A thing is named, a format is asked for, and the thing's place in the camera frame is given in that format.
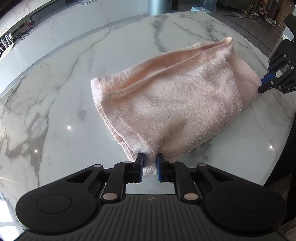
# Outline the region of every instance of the towel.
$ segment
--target towel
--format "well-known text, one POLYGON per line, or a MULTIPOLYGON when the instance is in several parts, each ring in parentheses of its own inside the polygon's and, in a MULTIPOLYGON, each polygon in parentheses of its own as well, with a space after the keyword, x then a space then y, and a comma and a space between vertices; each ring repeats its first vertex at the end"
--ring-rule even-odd
POLYGON ((130 161, 144 153, 172 162, 210 140, 257 96, 261 81, 232 38, 163 53, 91 81, 96 108, 130 161))

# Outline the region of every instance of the marble tabletop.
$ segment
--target marble tabletop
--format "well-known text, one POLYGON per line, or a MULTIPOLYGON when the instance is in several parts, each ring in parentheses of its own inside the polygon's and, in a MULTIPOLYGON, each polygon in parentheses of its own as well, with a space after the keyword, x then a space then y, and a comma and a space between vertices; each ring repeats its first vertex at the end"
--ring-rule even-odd
MULTIPOLYGON (((267 57, 202 12, 127 21, 80 39, 44 60, 0 100, 0 189, 6 200, 14 207, 34 188, 93 164, 110 168, 127 160, 96 110, 91 79, 166 51, 225 37, 234 39, 239 57, 263 77, 267 57)), ((205 162, 264 184, 287 140, 295 101, 296 93, 271 90, 259 95, 228 128, 181 161, 189 167, 205 162)))

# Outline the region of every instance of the folded towel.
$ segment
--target folded towel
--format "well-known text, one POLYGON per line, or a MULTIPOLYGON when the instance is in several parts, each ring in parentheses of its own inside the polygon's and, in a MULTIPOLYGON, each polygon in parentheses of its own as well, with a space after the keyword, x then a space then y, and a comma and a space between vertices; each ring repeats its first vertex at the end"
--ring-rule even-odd
POLYGON ((146 154, 144 175, 155 172, 157 152, 175 161, 217 135, 260 85, 232 38, 167 52, 91 81, 98 112, 129 160, 146 154))

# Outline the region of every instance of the cable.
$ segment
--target cable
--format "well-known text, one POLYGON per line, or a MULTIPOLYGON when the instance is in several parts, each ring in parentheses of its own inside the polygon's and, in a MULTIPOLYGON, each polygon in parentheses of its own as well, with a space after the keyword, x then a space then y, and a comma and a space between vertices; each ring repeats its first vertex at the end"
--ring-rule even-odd
POLYGON ((26 27, 22 32, 20 31, 20 28, 19 28, 19 30, 18 30, 18 34, 17 34, 17 37, 16 37, 15 40, 17 40, 17 39, 21 39, 21 40, 23 40, 23 39, 25 39, 26 37, 28 37, 30 31, 38 26, 39 21, 40 21, 40 18, 38 18, 38 17, 35 18, 33 24, 32 24, 31 26, 26 27))

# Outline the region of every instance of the silver trash can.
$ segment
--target silver trash can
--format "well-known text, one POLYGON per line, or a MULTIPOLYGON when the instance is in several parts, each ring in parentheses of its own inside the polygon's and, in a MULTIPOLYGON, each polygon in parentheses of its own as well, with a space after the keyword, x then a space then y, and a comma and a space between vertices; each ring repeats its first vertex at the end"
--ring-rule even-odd
POLYGON ((172 10, 172 0, 149 0, 148 4, 149 16, 169 13, 172 10))

